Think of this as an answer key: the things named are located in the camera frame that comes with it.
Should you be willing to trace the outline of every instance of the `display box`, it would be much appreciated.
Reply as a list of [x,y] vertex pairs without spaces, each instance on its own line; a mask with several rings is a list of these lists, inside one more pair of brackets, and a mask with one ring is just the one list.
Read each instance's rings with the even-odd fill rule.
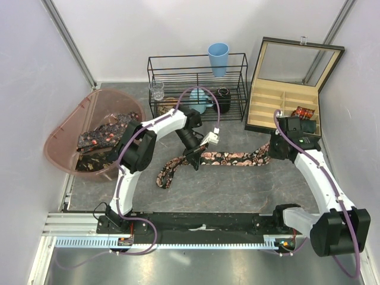
[[310,120],[316,121],[315,132],[308,134],[321,136],[319,94],[343,53],[342,46],[264,37],[251,83],[245,129],[270,134],[276,129],[275,110],[291,116],[302,107],[314,110]]

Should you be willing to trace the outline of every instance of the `black wire rack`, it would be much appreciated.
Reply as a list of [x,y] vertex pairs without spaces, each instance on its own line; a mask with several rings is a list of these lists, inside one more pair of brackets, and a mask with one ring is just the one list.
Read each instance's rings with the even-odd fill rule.
[[[229,65],[224,77],[215,77],[212,73],[208,55],[151,56],[148,58],[149,82],[164,82],[164,99],[157,101],[149,91],[149,105],[154,118],[166,113],[176,105],[179,96],[187,88],[201,86],[216,94],[221,87],[228,88],[231,95],[230,109],[221,114],[221,120],[243,121],[247,106],[248,61],[245,53],[230,53]],[[213,100],[190,98],[191,91],[181,99],[183,105],[209,105]],[[207,107],[202,114],[203,121],[216,121],[217,112]]]

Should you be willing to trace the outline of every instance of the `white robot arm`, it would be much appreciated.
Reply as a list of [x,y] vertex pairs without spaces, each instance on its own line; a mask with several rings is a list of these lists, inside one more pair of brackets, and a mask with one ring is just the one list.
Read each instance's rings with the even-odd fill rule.
[[195,110],[180,105],[180,108],[177,111],[171,109],[166,114],[153,120],[141,124],[138,123],[136,125],[132,123],[130,124],[131,127],[128,125],[128,128],[130,128],[131,131],[128,132],[127,128],[125,135],[123,135],[121,139],[121,144],[119,145],[117,153],[119,154],[121,152],[122,147],[130,139],[131,135],[136,132],[138,127],[149,125],[152,126],[147,128],[144,137],[141,139],[141,143],[139,145],[130,146],[131,150],[129,152],[127,150],[124,154],[125,159],[122,160],[121,163],[123,171],[119,171],[117,183],[117,185],[119,185],[121,181],[121,184],[119,185],[119,196],[117,197],[116,189],[110,203],[110,207],[115,213],[117,213],[116,200],[119,200],[120,212],[123,215],[127,215],[132,211],[132,200],[137,181],[140,177],[141,171],[143,171],[151,162],[156,140],[175,131],[186,147],[184,155],[186,155],[187,160],[193,165],[195,170],[198,170],[200,155],[205,149],[202,146],[208,143],[217,144],[219,141],[217,135],[218,129],[215,129],[214,132],[210,132],[202,141],[200,141],[194,135],[192,130],[192,128],[202,125],[200,114]]
[[368,212],[358,210],[339,187],[326,166],[318,144],[319,138],[305,135],[296,116],[276,119],[283,136],[278,132],[272,134],[268,154],[273,159],[290,159],[294,163],[305,177],[319,210],[316,216],[296,204],[278,205],[274,210],[277,223],[294,228],[308,237],[314,251],[321,257],[348,254],[354,252],[354,246],[344,215],[347,210],[359,251],[362,252],[371,222]]
[[[163,116],[168,115],[167,119],[162,120]],[[122,171],[119,172],[118,180],[119,195],[116,189],[113,200],[106,210],[107,219],[116,227],[121,227],[122,224],[118,210],[123,216],[128,216],[132,212],[132,199],[136,184],[141,172],[151,162],[156,140],[175,131],[186,147],[184,155],[186,155],[187,161],[193,165],[195,170],[198,170],[200,155],[205,149],[203,145],[218,143],[218,129],[210,132],[202,141],[195,136],[192,128],[201,125],[200,114],[195,110],[181,106],[176,112],[172,109],[163,116],[143,123],[131,122],[118,145],[116,155],[120,155],[123,146],[139,129],[152,124],[141,136],[137,137],[140,143],[134,142],[123,155]],[[328,168],[325,167],[318,138],[303,134],[299,118],[285,117],[279,118],[278,121],[286,136],[304,150],[306,155],[292,148],[281,135],[273,134],[270,139],[269,156],[273,159],[290,159],[296,165],[316,199],[319,215],[311,215],[296,204],[278,205],[273,214],[275,223],[278,227],[287,226],[296,229],[310,238],[312,246],[319,256],[352,253],[353,241],[342,213],[340,204],[342,203],[349,212],[359,250],[362,252],[371,221],[368,212],[365,209],[356,209],[345,196]],[[308,155],[316,159],[319,166]],[[320,169],[321,166],[324,166],[323,168],[332,177],[334,188],[338,191],[338,198],[335,189]]]

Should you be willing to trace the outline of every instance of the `pink plastic basket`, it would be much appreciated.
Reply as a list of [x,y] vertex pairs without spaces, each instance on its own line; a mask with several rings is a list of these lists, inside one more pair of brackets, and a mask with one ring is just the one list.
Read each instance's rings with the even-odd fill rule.
[[135,112],[140,121],[145,121],[141,104],[132,96],[114,89],[100,89],[89,94],[75,110],[60,124],[45,142],[46,158],[64,172],[93,181],[110,181],[118,177],[116,163],[96,172],[75,170],[79,153],[78,136],[94,130],[109,121],[111,115]]

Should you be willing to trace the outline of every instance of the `metal frame pole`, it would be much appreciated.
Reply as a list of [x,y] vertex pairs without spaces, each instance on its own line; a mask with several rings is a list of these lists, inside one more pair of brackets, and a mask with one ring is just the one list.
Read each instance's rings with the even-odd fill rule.
[[77,45],[75,44],[74,40],[72,39],[70,32],[68,31],[61,15],[59,14],[57,8],[55,7],[53,0],[41,0],[41,2],[45,6],[47,12],[49,13],[52,21],[54,22],[56,28],[61,34],[72,56],[74,57],[75,61],[79,65],[80,69],[82,70],[84,77],[86,78],[88,83],[92,86],[92,88],[95,89],[97,85],[96,80],[92,76],[86,62],[84,61],[82,55],[80,54],[79,49]]
[[[324,45],[330,45],[333,42],[333,40],[335,39],[335,36],[338,34],[339,29],[342,26],[344,20],[347,18],[349,12],[352,10],[355,2],[356,2],[356,0],[346,0],[345,1],[341,10],[339,11],[337,18],[333,22],[330,30],[328,31],[328,33],[327,33],[327,35],[323,41]],[[312,62],[308,72],[306,73],[306,76],[302,80],[304,85],[307,85],[307,83],[310,81],[311,77],[314,75],[314,72],[315,72],[317,66],[319,65],[319,63],[321,62],[323,55],[324,55],[324,52],[322,52],[322,51],[319,51],[316,54],[316,57],[315,57],[314,61]]]

